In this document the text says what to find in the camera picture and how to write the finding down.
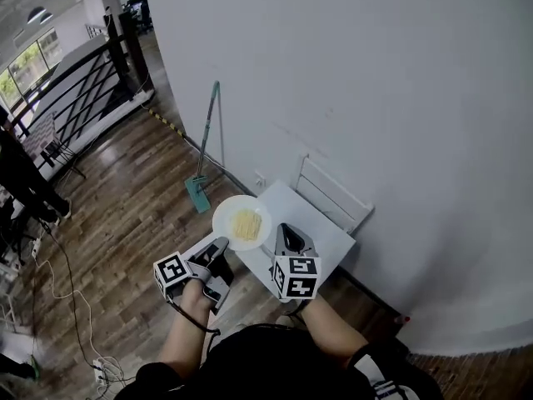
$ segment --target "white plate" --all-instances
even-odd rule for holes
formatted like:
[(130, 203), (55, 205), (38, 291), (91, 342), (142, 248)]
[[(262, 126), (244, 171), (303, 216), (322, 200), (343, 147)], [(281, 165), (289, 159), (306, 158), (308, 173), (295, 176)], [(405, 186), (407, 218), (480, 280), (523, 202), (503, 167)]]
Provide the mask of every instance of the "white plate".
[[(261, 227), (256, 240), (242, 240), (233, 235), (232, 219), (237, 212), (250, 209), (261, 217)], [(213, 214), (213, 232), (230, 241), (231, 250), (242, 252), (261, 246), (270, 235), (272, 219), (265, 205), (252, 196), (233, 196), (224, 200)]]

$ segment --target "white table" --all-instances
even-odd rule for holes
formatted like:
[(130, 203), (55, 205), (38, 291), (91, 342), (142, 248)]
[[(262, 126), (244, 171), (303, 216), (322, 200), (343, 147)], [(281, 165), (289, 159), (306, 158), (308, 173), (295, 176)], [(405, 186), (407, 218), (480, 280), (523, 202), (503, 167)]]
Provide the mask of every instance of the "white table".
[[(316, 253), (322, 260), (320, 284), (329, 277), (335, 267), (341, 263), (342, 259), (356, 244), (352, 237), (281, 181), (274, 182), (258, 199), (265, 204), (271, 215), (271, 234), (262, 248), (258, 247), (251, 251), (236, 252), (236, 255), (276, 298), (278, 298), (278, 294), (276, 285), (272, 281), (270, 268), (279, 224), (289, 223), (300, 228), (313, 239)], [(215, 238), (216, 236), (212, 232), (184, 252), (182, 256), (185, 259), (190, 258), (194, 253), (200, 252)], [(280, 299), (280, 301), (288, 303), (290, 300)]]

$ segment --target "white sneaker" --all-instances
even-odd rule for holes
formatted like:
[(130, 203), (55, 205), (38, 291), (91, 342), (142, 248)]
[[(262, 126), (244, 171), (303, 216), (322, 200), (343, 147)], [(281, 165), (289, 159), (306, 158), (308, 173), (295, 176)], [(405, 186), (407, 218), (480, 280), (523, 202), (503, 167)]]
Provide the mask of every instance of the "white sneaker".
[(68, 213), (63, 217), (63, 219), (69, 219), (72, 215), (72, 200), (70, 198), (67, 199), (68, 202)]

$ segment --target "mop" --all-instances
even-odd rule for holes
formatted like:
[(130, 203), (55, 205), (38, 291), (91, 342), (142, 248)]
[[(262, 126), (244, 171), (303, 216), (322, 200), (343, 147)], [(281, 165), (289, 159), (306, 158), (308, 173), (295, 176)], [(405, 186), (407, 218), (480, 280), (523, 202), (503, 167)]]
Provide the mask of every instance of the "mop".
[(207, 113), (206, 127), (203, 131), (202, 149), (200, 151), (200, 159), (198, 160), (197, 175), (190, 177), (185, 181), (185, 188), (191, 196), (198, 213), (204, 213), (211, 208), (211, 204), (207, 199), (206, 193), (202, 189), (202, 184), (206, 182), (207, 176), (202, 175), (203, 156), (206, 152), (207, 136), (209, 135), (209, 125), (211, 124), (211, 115), (213, 112), (213, 105), (217, 93), (220, 93), (220, 83), (218, 81), (213, 84), (213, 91), (211, 93), (211, 101), (209, 102), (209, 112)]

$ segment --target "ceiling light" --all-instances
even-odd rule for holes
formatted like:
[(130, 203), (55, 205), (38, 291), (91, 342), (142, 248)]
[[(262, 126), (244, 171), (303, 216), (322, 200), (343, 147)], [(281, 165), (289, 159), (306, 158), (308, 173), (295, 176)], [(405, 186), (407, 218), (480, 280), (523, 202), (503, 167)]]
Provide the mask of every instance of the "ceiling light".
[(48, 19), (50, 19), (53, 15), (50, 12), (46, 12), (44, 15), (42, 15), (41, 18), (41, 25), (43, 25)]
[(43, 6), (35, 7), (27, 17), (27, 23), (32, 23), (38, 19), (43, 13), (46, 12), (46, 9)]

